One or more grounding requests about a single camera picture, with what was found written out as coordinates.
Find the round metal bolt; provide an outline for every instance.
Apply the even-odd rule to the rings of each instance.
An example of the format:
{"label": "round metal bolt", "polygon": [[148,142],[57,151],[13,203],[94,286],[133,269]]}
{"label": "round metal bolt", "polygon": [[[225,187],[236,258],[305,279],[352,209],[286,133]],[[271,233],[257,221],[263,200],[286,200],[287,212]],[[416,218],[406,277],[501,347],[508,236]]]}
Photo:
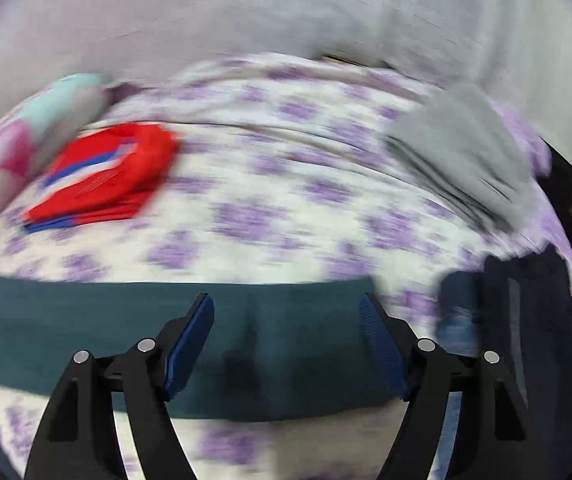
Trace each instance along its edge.
{"label": "round metal bolt", "polygon": [[73,361],[77,364],[85,363],[88,360],[90,354],[86,350],[80,350],[75,355],[73,355]]}
{"label": "round metal bolt", "polygon": [[137,343],[137,350],[140,352],[150,352],[153,348],[155,348],[154,339],[142,339]]}
{"label": "round metal bolt", "polygon": [[484,352],[484,359],[490,364],[494,365],[499,362],[499,354],[497,352],[493,352],[492,350],[487,350]]}
{"label": "round metal bolt", "polygon": [[432,352],[435,350],[435,343],[432,339],[420,339],[417,342],[417,347],[424,352]]}

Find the textured blue pad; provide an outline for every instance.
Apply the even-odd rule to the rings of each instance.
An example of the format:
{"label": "textured blue pad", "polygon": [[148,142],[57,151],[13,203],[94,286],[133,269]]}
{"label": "textured blue pad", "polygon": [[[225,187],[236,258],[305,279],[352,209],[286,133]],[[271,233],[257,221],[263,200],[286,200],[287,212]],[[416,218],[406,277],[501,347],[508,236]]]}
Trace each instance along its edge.
{"label": "textured blue pad", "polygon": [[407,399],[411,391],[406,375],[407,363],[380,313],[366,294],[360,303],[360,322],[386,386],[395,395]]}
{"label": "textured blue pad", "polygon": [[214,321],[215,304],[210,296],[206,296],[197,307],[166,361],[164,389],[170,399],[186,387]]}

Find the red garment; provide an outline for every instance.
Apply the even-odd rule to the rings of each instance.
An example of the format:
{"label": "red garment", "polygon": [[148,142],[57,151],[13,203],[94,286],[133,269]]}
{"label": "red garment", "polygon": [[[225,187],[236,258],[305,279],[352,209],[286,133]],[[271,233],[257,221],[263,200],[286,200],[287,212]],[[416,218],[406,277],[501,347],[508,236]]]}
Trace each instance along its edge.
{"label": "red garment", "polygon": [[131,218],[165,180],[178,144],[156,124],[120,124],[71,142],[48,168],[30,232]]}

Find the dark green cloth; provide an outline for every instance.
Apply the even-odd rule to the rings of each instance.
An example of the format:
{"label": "dark green cloth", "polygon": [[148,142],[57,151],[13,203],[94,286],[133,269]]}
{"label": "dark green cloth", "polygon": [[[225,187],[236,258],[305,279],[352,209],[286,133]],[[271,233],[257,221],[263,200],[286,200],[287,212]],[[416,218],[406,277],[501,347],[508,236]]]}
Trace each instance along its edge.
{"label": "dark green cloth", "polygon": [[183,316],[199,292],[212,296],[215,323],[188,387],[168,405],[171,416],[281,420],[390,398],[360,328],[370,278],[226,285],[0,277],[0,384],[50,396],[74,352],[124,352]]}

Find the white bed sheet with purple flowers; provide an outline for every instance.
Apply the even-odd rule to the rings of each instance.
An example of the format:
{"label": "white bed sheet with purple flowers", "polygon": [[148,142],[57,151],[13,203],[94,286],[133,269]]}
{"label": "white bed sheet with purple flowers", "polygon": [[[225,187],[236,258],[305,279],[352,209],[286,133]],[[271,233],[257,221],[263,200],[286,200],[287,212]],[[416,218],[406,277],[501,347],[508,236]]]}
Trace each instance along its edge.
{"label": "white bed sheet with purple flowers", "polygon": [[[130,221],[26,235],[19,218],[35,182],[0,218],[0,274],[228,283],[371,274],[389,312],[419,336],[434,335],[440,278],[479,267],[488,253],[522,254],[550,240],[572,278],[572,250],[539,187],[525,229],[482,234],[387,153],[387,126],[433,91],[391,70],[276,54],[201,64],[89,127],[149,121],[181,136],[183,152],[145,211]],[[538,138],[514,117],[504,119],[540,170],[546,153]],[[19,472],[46,403],[0,386],[0,444]],[[309,420],[173,424],[201,479],[373,479],[404,410],[393,401]],[[142,479],[125,414],[116,414],[116,425],[128,477]]]}

